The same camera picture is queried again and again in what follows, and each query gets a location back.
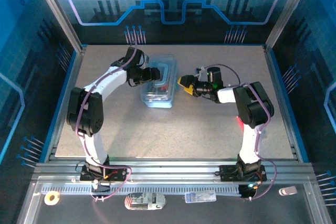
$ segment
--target white tape roll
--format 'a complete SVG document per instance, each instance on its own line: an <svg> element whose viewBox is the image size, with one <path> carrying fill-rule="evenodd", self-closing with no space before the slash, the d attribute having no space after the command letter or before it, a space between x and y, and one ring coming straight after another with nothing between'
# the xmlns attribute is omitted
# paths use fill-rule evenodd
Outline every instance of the white tape roll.
<svg viewBox="0 0 336 224"><path fill-rule="evenodd" d="M54 206L59 202L59 192L50 191L44 197L44 203L48 206Z"/></svg>

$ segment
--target work surface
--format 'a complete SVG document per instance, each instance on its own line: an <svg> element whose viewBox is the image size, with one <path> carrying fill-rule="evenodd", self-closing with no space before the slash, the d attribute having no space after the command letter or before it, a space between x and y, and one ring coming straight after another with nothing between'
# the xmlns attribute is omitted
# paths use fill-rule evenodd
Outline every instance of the work surface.
<svg viewBox="0 0 336 224"><path fill-rule="evenodd" d="M145 54L173 54L178 77L214 63L229 65L242 82L260 81L270 97L275 115L267 127L261 155L292 158L290 144L261 46L139 46ZM127 46L88 46L76 86L84 87L125 55ZM222 69L224 85L237 84ZM175 92L171 109L148 108L140 87L118 87L104 102L103 144L110 157L236 158L243 141L235 104L216 104L195 98L182 89ZM56 156L84 156L79 139L64 124Z"/></svg>
<svg viewBox="0 0 336 224"><path fill-rule="evenodd" d="M136 211L124 206L125 196L113 196L95 202L89 195L61 195L55 206L40 200L34 223L101 223L101 224L309 224L314 223L305 191L280 196L274 186L265 196L253 202L237 197L217 196L215 202L186 204L182 195L166 195L162 210Z"/></svg>

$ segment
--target enclosure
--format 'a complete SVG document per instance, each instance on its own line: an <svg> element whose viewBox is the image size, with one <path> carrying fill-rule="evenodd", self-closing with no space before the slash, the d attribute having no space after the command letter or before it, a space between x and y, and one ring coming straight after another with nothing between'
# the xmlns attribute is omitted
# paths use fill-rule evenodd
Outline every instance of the enclosure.
<svg viewBox="0 0 336 224"><path fill-rule="evenodd" d="M43 223L45 214L50 223L201 223L210 222L207 215L212 223L335 222L336 0L1 3L4 223ZM80 183L76 171L85 152L66 123L70 92L102 76L131 42L150 59L173 55L176 79L220 63L242 83L262 84L274 116L260 154L278 167L276 172L262 163L265 188L277 174L262 199L242 202L238 187L248 182L223 182L214 175L220 165L236 163L243 142L236 105L192 97L176 85L171 108L148 108L141 86L125 84L104 101L100 133L110 165L133 172L111 203L91 203L90 183ZM230 70L221 71L225 87L238 84ZM297 194L279 196L279 189L293 185ZM217 201L184 205L182 195L192 188L215 190ZM51 190L61 194L54 207L43 203ZM123 195L136 191L164 192L167 206L125 212Z"/></svg>

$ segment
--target transparent plastic box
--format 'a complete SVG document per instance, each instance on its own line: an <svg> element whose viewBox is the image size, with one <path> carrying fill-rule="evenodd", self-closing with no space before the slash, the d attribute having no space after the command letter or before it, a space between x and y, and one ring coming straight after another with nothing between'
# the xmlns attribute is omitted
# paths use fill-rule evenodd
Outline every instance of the transparent plastic box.
<svg viewBox="0 0 336 224"><path fill-rule="evenodd" d="M171 108L176 87L177 62L173 55L152 55L148 62L158 68L160 80L145 83L141 87L141 100L150 108Z"/></svg>

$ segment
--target blue enclosure wall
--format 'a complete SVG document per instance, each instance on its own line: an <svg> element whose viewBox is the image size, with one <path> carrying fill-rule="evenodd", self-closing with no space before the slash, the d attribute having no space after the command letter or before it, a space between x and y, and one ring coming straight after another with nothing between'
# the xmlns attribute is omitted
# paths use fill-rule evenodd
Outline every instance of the blue enclosure wall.
<svg viewBox="0 0 336 224"><path fill-rule="evenodd" d="M83 44L264 44L286 0L59 0Z"/></svg>
<svg viewBox="0 0 336 224"><path fill-rule="evenodd" d="M336 0L301 0L274 53L309 161L335 175Z"/></svg>
<svg viewBox="0 0 336 224"><path fill-rule="evenodd" d="M45 0L0 5L0 222L15 223L40 153L24 137L43 145L73 48Z"/></svg>

